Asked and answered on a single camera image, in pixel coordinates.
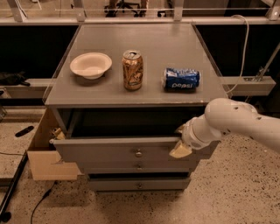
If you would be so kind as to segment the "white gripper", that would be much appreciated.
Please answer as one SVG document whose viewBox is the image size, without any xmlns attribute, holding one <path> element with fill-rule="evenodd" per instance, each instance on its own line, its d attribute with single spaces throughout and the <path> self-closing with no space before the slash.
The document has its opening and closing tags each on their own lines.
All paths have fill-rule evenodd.
<svg viewBox="0 0 280 224">
<path fill-rule="evenodd" d="M 176 128 L 175 133 L 182 134 L 169 155 L 173 158 L 184 158 L 192 153 L 192 149 L 200 150 L 211 142 L 220 141 L 227 129 L 221 125 L 219 119 L 210 115 L 194 117 L 187 123 Z"/>
</svg>

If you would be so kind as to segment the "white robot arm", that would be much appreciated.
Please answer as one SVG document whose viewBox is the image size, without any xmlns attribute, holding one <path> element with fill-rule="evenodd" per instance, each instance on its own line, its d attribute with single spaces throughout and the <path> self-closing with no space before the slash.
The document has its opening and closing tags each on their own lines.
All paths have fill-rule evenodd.
<svg viewBox="0 0 280 224">
<path fill-rule="evenodd" d="M 252 105 L 226 98 L 210 101 L 203 115 L 184 123 L 177 132 L 181 139 L 170 152 L 173 158 L 187 157 L 193 150 L 204 149 L 231 134 L 250 137 L 280 152 L 280 119 L 260 115 Z"/>
</svg>

